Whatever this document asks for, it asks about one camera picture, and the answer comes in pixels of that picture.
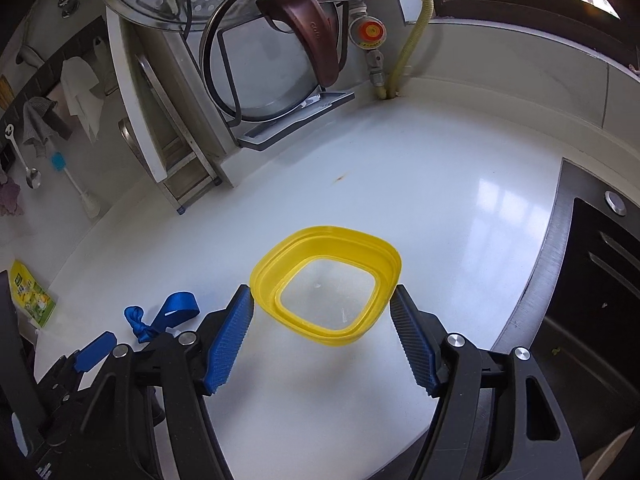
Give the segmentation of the yellow plastic lid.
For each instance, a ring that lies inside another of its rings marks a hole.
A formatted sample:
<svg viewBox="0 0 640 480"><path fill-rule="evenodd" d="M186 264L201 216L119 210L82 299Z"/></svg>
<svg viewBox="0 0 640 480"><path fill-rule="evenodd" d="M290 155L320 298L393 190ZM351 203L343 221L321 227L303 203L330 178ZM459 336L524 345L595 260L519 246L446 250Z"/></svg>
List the yellow plastic lid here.
<svg viewBox="0 0 640 480"><path fill-rule="evenodd" d="M382 238L312 226L254 266L250 290L275 320L318 344L346 346L376 323L400 277L399 252Z"/></svg>

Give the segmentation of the yellow seasoning pouch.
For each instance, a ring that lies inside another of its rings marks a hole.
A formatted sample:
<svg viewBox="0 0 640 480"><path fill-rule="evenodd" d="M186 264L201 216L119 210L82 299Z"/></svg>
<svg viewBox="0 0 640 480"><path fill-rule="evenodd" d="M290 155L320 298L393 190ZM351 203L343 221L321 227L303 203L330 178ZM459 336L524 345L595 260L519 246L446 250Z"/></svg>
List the yellow seasoning pouch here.
<svg viewBox="0 0 640 480"><path fill-rule="evenodd" d="M56 302L20 260L12 263L9 283L14 304L25 311L39 328L46 326Z"/></svg>

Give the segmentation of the blue white bottle brush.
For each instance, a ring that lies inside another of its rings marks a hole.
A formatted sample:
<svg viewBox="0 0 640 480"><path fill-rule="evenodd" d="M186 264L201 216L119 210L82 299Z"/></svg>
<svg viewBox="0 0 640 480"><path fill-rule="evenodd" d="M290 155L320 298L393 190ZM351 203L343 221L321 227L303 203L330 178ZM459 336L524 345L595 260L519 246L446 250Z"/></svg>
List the blue white bottle brush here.
<svg viewBox="0 0 640 480"><path fill-rule="evenodd" d="M100 201L90 191L84 190L79 185L79 183L76 181L76 179L68 169L66 160L62 153L59 151L55 151L51 155L50 161L56 171L62 172L62 174L66 175L66 178L70 181L70 184L78 193L82 208L84 208L87 217L91 220L98 218L101 212Z"/></svg>

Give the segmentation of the black gas stove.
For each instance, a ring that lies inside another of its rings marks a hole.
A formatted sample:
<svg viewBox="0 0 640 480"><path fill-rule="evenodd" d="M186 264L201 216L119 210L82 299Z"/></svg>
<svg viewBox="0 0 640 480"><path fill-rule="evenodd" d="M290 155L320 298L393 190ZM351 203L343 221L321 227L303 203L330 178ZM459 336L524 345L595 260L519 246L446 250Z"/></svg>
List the black gas stove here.
<svg viewBox="0 0 640 480"><path fill-rule="evenodd" d="M639 207L562 161L546 234L494 344L527 347L580 458L639 421Z"/></svg>

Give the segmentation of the purple grey rag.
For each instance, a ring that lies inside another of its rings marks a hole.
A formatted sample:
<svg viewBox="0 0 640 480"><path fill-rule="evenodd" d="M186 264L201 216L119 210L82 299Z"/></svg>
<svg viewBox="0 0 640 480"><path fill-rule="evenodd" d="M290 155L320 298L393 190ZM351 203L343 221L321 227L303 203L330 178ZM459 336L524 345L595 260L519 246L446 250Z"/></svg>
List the purple grey rag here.
<svg viewBox="0 0 640 480"><path fill-rule="evenodd" d="M0 216L17 217L23 214L18 203L20 186L9 177L3 169L0 170Z"/></svg>

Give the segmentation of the white cutting board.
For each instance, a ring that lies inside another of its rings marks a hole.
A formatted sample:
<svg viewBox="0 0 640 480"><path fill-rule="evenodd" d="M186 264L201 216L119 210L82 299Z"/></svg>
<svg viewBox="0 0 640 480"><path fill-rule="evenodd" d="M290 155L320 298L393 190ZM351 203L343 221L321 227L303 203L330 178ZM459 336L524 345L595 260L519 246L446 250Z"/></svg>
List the white cutting board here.
<svg viewBox="0 0 640 480"><path fill-rule="evenodd" d="M108 41L122 102L146 166L149 167L154 181L162 182L167 178L166 166L152 135L151 123L144 114L146 111L142 100L144 80L140 80L140 65L127 35L128 22L111 9L106 9L105 14Z"/></svg>

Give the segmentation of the steel ladle spoon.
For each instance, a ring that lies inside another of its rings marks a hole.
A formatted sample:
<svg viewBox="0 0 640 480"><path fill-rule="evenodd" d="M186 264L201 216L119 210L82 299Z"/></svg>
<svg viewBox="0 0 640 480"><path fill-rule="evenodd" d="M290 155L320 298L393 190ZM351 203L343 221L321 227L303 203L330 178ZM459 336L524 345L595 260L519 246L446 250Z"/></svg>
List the steel ladle spoon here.
<svg viewBox="0 0 640 480"><path fill-rule="evenodd" d="M28 162L26 162L25 157L23 156L21 149L18 147L18 144L15 140L14 136L14 125L9 124L6 126L6 130L4 130L4 135L6 136L6 140L9 140L12 144L12 148L14 149L15 155L18 160L24 167L25 170L25 179L26 184L32 190L38 190L41 185L41 174L40 171L33 166L30 166Z"/></svg>

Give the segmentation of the steel cutting board rack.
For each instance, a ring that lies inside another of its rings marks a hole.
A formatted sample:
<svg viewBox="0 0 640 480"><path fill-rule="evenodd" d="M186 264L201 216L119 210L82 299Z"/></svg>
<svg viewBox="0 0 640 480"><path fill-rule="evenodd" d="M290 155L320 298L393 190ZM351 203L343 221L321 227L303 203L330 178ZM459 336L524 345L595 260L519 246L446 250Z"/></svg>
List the steel cutting board rack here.
<svg viewBox="0 0 640 480"><path fill-rule="evenodd" d="M186 208L206 192L221 185L222 179L172 104L144 54L137 55L137 64L143 80L142 89L150 96L151 119L156 122L148 128L151 143L160 154L166 172L166 177L156 185L177 214L184 214Z"/></svg>

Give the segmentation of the grey hanging rag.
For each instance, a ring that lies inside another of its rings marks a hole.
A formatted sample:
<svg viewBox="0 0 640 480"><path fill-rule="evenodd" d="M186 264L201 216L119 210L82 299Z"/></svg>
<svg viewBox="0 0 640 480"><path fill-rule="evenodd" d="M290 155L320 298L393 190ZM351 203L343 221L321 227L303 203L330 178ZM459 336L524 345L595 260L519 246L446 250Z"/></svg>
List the grey hanging rag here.
<svg viewBox="0 0 640 480"><path fill-rule="evenodd" d="M23 144L30 145L37 158L47 155L47 143L56 134L63 140L72 135L70 126L55 111L57 105L44 96L34 96L23 106Z"/></svg>

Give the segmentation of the black lid rack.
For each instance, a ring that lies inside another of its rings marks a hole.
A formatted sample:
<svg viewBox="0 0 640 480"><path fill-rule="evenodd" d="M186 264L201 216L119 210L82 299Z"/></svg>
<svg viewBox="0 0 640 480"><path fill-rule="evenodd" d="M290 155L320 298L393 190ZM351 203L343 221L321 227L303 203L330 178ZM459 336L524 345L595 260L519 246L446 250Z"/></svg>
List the black lid rack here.
<svg viewBox="0 0 640 480"><path fill-rule="evenodd" d="M347 101L347 0L188 0L198 71L242 148L261 151Z"/></svg>

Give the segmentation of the white hanging cloth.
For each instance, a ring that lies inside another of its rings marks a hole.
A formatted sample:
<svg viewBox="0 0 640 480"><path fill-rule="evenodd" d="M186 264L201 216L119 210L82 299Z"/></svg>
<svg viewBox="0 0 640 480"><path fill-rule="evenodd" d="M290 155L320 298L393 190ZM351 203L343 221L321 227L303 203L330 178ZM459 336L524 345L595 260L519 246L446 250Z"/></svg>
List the white hanging cloth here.
<svg viewBox="0 0 640 480"><path fill-rule="evenodd" d="M78 118L89 141L96 142L104 103L92 92L98 77L83 58L73 56L63 62L60 79L68 111Z"/></svg>

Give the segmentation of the gas valve with red dial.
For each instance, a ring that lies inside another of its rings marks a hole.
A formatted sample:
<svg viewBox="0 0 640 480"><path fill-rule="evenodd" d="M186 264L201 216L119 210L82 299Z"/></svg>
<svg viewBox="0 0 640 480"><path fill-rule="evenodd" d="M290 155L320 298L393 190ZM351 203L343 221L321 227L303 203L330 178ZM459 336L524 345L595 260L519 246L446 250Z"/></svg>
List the gas valve with red dial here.
<svg viewBox="0 0 640 480"><path fill-rule="evenodd" d="M387 38L384 23L369 13L369 0L344 0L347 6L347 33L350 42L364 53L369 79L376 95L387 98L384 56L380 47Z"/></svg>

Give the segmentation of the glass pot lid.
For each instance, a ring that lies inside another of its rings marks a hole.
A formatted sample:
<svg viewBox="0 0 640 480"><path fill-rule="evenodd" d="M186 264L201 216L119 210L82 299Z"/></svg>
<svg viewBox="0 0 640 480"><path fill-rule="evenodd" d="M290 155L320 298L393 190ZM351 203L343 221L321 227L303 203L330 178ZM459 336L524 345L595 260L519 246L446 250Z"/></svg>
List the glass pot lid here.
<svg viewBox="0 0 640 480"><path fill-rule="evenodd" d="M341 0L224 0L198 52L210 99L231 127L292 112L344 66Z"/></svg>

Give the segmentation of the black wall hook rail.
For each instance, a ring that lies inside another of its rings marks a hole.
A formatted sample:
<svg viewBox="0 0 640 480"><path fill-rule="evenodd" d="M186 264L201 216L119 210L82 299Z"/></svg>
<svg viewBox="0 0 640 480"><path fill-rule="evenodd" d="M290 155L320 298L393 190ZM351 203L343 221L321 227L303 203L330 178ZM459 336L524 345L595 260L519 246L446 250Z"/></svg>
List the black wall hook rail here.
<svg viewBox="0 0 640 480"><path fill-rule="evenodd" d="M74 56L81 56L86 61L91 60L94 53L94 40L100 37L106 44L107 24L103 16L99 16L70 40L67 40L43 66L30 77L20 92L1 115L1 130L7 124L19 126L22 123L23 105L33 96L46 96L60 82L63 62Z"/></svg>

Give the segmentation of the window frame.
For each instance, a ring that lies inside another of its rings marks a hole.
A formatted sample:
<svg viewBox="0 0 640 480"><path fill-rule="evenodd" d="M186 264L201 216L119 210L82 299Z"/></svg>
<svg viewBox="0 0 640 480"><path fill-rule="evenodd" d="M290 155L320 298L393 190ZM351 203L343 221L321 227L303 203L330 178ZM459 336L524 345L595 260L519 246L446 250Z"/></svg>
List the window frame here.
<svg viewBox="0 0 640 480"><path fill-rule="evenodd" d="M623 65L639 62L639 32L582 0L434 0L441 18L527 27L604 54Z"/></svg>

